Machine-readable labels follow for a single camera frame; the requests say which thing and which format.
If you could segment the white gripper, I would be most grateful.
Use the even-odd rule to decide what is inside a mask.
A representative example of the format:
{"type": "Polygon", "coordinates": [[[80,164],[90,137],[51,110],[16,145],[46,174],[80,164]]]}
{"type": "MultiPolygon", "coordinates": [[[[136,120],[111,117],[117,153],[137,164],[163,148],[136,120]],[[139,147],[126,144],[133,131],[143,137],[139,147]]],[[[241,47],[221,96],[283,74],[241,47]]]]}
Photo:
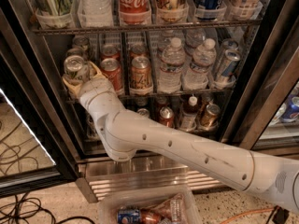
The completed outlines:
{"type": "Polygon", "coordinates": [[[118,97],[111,82],[104,78],[101,70],[92,61],[90,79],[83,84],[82,80],[63,75],[62,80],[72,99],[77,99],[91,116],[104,116],[118,110],[118,97]]]}

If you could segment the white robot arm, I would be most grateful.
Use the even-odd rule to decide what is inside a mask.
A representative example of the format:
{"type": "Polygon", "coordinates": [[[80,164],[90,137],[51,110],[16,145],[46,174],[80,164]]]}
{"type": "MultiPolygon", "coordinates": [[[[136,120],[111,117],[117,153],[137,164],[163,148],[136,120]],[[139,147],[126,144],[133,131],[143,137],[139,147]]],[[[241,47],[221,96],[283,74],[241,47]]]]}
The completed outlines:
{"type": "Polygon", "coordinates": [[[164,126],[126,109],[100,70],[82,81],[62,76],[71,95],[93,119],[107,155],[129,161],[152,151],[299,214],[299,161],[219,143],[164,126]]]}

